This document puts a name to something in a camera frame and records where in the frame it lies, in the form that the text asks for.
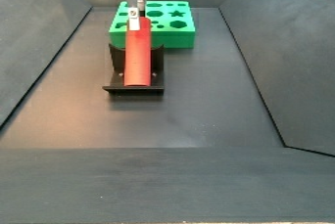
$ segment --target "black base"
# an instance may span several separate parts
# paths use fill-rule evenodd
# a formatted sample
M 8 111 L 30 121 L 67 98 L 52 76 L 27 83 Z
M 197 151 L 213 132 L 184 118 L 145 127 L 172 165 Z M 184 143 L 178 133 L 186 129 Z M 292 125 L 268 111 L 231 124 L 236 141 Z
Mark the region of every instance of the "black base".
M 164 46 L 152 49 L 152 84 L 150 86 L 125 86 L 125 63 L 126 50 L 117 48 L 110 44 L 110 55 L 114 67 L 114 73 L 109 86 L 102 88 L 110 92 L 122 93 L 164 93 Z

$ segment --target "green block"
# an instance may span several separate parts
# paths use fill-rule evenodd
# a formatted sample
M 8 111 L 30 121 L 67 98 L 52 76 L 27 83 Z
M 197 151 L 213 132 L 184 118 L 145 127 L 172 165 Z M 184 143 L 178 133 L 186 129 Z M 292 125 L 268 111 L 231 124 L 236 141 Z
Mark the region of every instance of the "green block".
M 148 1 L 146 17 L 152 20 L 152 47 L 193 48 L 196 27 L 189 2 Z M 122 2 L 110 26 L 110 40 L 115 47 L 126 47 L 129 7 Z

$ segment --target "black mount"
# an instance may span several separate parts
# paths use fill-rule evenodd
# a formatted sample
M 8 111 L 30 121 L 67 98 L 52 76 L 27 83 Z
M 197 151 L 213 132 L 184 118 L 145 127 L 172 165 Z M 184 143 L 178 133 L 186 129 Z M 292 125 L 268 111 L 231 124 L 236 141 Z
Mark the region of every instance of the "black mount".
M 135 92 L 153 92 L 164 93 L 164 46 L 152 49 L 152 84 L 150 86 L 125 86 L 125 65 L 126 65 L 126 49 L 117 48 L 111 44 L 110 46 L 110 56 L 113 62 L 113 77 L 109 86 L 102 88 L 115 94 L 121 93 L 135 93 Z

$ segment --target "red tube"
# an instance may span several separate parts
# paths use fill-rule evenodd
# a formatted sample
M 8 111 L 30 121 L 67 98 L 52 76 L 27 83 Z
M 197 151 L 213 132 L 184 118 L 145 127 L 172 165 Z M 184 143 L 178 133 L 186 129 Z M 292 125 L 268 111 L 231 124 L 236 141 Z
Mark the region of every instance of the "red tube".
M 139 18 L 139 30 L 127 30 L 125 86 L 150 85 L 150 19 Z

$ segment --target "bin floor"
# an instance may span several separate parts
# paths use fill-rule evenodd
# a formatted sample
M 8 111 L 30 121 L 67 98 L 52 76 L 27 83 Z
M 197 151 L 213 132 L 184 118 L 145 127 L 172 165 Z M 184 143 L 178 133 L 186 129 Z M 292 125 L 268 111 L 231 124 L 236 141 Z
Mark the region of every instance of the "bin floor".
M 5 223 L 335 221 L 335 159 L 284 149 L 219 9 L 164 96 L 111 97 L 94 9 L 0 132 Z

